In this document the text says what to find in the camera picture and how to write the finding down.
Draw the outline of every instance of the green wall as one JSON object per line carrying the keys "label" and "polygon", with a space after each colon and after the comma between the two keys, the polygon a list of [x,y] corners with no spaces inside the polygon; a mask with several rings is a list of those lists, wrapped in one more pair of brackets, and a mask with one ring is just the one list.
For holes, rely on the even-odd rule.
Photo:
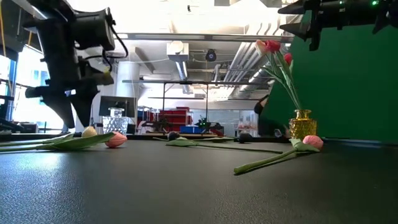
{"label": "green wall", "polygon": [[[295,37],[293,76],[318,135],[398,142],[398,29],[372,35],[373,26],[325,29],[319,50]],[[262,116],[287,124],[294,106],[275,83]]]}

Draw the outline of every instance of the red tulip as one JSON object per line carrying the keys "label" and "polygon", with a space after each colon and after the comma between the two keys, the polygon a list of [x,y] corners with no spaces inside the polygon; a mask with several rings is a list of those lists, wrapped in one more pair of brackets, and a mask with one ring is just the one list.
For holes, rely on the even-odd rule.
{"label": "red tulip", "polygon": [[280,49],[280,42],[276,40],[266,40],[266,49],[271,53],[275,53]]}
{"label": "red tulip", "polygon": [[293,56],[291,53],[287,53],[284,55],[284,59],[287,62],[287,64],[290,65],[292,63]]}

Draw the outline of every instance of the table surface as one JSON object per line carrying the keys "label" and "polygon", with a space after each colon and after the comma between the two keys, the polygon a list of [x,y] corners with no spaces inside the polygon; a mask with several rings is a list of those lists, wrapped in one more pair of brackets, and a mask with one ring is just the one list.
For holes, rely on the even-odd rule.
{"label": "table surface", "polygon": [[271,156],[161,141],[2,153],[0,223],[398,222],[398,150],[330,144],[233,175],[234,167]]}

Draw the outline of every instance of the blue container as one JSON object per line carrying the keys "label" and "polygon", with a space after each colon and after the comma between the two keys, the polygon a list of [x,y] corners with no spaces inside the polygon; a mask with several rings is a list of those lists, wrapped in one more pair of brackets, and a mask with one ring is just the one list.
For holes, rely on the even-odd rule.
{"label": "blue container", "polygon": [[183,134],[201,134],[204,128],[199,128],[197,126],[181,126],[180,133]]}

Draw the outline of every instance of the glass jar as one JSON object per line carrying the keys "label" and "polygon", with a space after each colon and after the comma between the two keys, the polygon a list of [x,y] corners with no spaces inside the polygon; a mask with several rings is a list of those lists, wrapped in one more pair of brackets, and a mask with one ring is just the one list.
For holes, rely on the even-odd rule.
{"label": "glass jar", "polygon": [[123,135],[127,133],[127,125],[129,124],[129,118],[123,117],[122,108],[109,108],[111,111],[110,116],[103,116],[103,131],[104,134],[111,131],[117,131]]}

